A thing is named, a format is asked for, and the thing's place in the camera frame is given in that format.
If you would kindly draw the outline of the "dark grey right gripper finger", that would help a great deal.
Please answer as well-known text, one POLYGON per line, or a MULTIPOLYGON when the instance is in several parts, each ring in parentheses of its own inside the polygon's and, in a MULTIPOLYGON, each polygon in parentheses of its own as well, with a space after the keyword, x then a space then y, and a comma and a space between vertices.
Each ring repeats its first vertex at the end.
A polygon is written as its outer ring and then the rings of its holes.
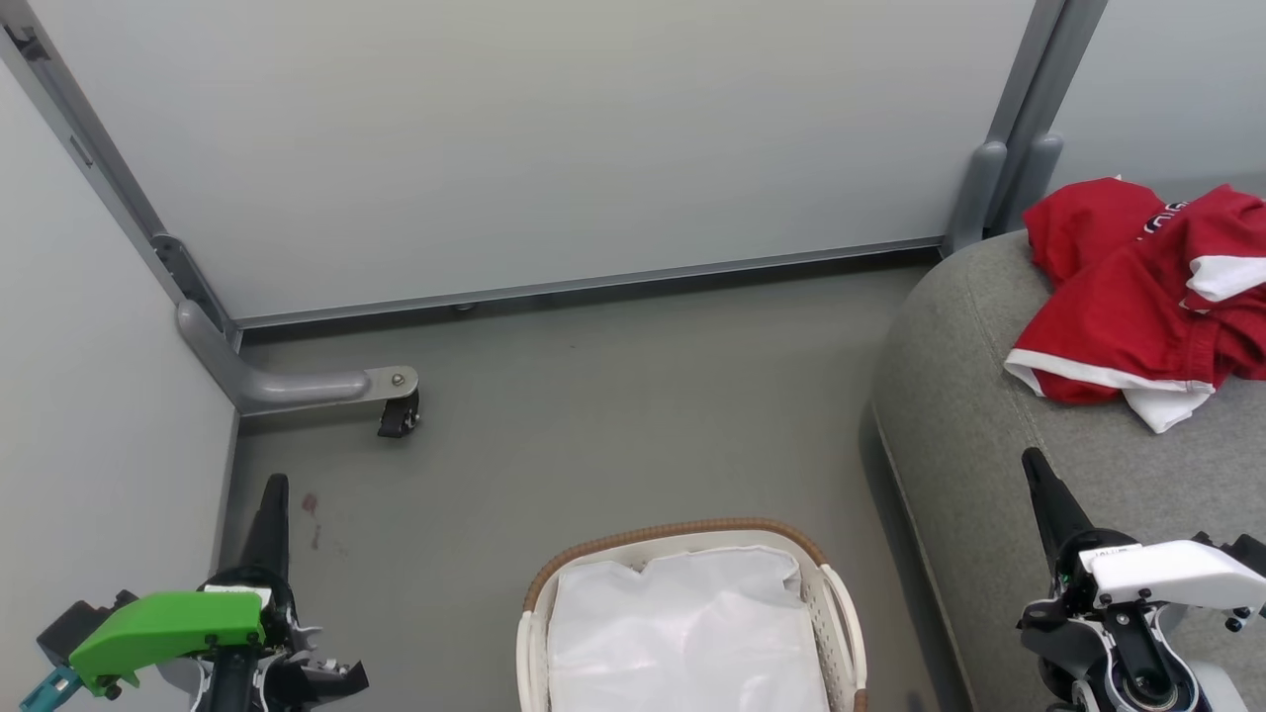
POLYGON ((1058 568, 1063 545, 1093 531, 1094 524, 1039 447, 1025 448, 1020 461, 1039 528, 1041 549, 1050 568, 1058 568))

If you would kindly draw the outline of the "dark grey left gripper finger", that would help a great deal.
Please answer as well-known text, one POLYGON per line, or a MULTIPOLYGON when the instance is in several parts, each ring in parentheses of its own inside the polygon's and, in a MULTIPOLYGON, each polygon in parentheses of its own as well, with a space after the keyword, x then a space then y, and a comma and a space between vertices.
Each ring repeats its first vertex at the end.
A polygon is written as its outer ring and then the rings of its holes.
POLYGON ((241 547, 241 564, 287 579, 290 565, 290 486, 285 474, 267 479, 256 514, 241 547))

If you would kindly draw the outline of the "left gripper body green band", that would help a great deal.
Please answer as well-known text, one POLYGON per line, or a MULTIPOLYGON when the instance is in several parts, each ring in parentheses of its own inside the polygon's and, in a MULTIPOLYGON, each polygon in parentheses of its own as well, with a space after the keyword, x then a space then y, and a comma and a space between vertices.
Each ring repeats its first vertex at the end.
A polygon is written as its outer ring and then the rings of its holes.
POLYGON ((160 590, 127 602, 70 652, 68 666, 96 697, 119 680, 179 658, 271 652, 290 646, 294 594, 284 576, 257 565, 229 568, 192 590, 160 590))

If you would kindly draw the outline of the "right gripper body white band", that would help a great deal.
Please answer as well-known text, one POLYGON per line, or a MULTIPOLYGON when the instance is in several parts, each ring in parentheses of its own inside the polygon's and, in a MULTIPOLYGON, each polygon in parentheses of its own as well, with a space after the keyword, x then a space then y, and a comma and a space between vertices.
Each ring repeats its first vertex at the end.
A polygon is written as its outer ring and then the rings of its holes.
POLYGON ((1261 612, 1263 574, 1203 540, 1143 545, 1113 530, 1085 530, 1048 554, 1052 595, 1031 603, 1019 630, 1113 614, 1147 614, 1166 604, 1220 611, 1242 623, 1261 612))

